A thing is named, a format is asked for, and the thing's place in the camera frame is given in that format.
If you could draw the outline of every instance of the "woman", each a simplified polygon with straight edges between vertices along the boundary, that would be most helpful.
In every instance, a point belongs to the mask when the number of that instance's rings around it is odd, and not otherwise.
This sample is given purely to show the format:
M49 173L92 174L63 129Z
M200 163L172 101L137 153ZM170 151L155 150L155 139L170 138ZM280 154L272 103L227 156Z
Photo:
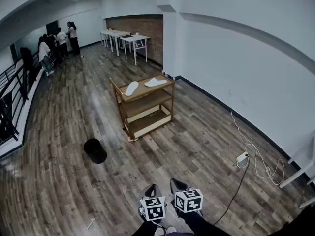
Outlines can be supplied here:
M52 65L50 63L50 60L48 58L49 52L50 49L48 45L45 43L44 37L40 37L38 42L38 60L42 67L44 68L44 70L46 71L47 77L54 73L54 71L52 71Z
M80 54L80 47L78 43L77 27L74 22L68 22L69 30L67 34L70 34L70 43L75 55Z

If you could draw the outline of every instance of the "black bucket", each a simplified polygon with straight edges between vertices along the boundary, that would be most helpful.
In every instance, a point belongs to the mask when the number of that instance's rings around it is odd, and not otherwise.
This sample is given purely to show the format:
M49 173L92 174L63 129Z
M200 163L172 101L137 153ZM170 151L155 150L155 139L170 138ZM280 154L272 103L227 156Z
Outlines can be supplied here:
M83 149L94 163L103 163L107 158L107 153L98 139L92 138L87 140L84 143Z

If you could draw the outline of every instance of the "person's leg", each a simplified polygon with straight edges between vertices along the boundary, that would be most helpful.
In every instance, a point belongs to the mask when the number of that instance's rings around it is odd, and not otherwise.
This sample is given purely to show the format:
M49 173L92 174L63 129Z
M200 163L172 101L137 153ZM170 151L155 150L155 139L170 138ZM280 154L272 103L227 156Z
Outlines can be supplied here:
M145 221L132 236L154 236L158 226L151 221Z
M76 49L77 49L77 55L80 54L80 46L79 46L79 42L78 42L78 38L76 37L75 38L75 46L76 46Z
M196 236L215 235L215 236L229 236L230 234L211 225L205 221L198 213L189 212L182 214L182 218Z
M53 71L53 67L52 67L52 64L48 58L48 56L45 56L43 61L45 62L46 64L46 68L47 68L47 71L49 74L52 74L54 71Z
M54 56L55 56L55 59L56 59L57 63L58 63L58 64L62 63L62 59L61 59L60 56L59 56L59 52L58 52L57 48L55 48L55 49L53 50L53 54L54 54Z
M41 66L43 67L44 71L45 71L46 73L49 73L45 61L42 60L42 61L40 62L40 64L41 64Z
M59 46L59 52L63 59L65 59L64 47L63 44Z
M68 52L67 43L63 44L63 51L64 51L64 54L66 55L66 57L68 58L69 57L69 52Z
M74 40L73 38L70 39L70 45L71 45L73 53L75 54L75 47L74 47L74 43L73 43L74 41L73 40Z

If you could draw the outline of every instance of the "power strip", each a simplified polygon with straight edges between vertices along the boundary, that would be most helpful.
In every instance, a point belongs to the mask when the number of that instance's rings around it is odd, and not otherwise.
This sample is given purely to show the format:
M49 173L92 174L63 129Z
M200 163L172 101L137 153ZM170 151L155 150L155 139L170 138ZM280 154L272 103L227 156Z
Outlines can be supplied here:
M240 156L238 156L238 157L236 158L236 162L237 162L237 163L240 163L240 162L244 161L245 159L247 159L247 157L248 157L248 154L247 154L247 152L245 151L243 154L241 154Z

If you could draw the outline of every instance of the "white table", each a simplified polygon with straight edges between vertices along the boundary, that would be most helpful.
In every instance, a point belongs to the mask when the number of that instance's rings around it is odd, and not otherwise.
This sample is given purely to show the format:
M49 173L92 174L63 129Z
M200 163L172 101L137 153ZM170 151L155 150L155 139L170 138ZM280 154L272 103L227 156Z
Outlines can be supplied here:
M120 31L120 30L104 30L104 31L101 31L100 34L101 34L101 41L102 41L102 35L105 36L105 39L104 39L104 44L106 42L105 47L107 47L107 41L105 40L107 40L107 36L109 36L110 47L111 47L112 52L114 51L112 38L115 39L116 53L117 53L117 56L119 56L117 39L126 35L130 35L130 32Z
M137 65L136 50L142 49L142 48L146 49L146 63L148 63L147 39L149 39L149 37L142 36L142 35L132 35L132 37L121 37L120 39L123 41L126 59L127 59L127 52L126 52L125 42L129 43L129 49L130 49L130 44L132 42L133 43L134 64Z
M107 35L108 33L113 32L112 30L103 30L100 32L100 41L102 43L102 45L104 45L105 47L107 47Z

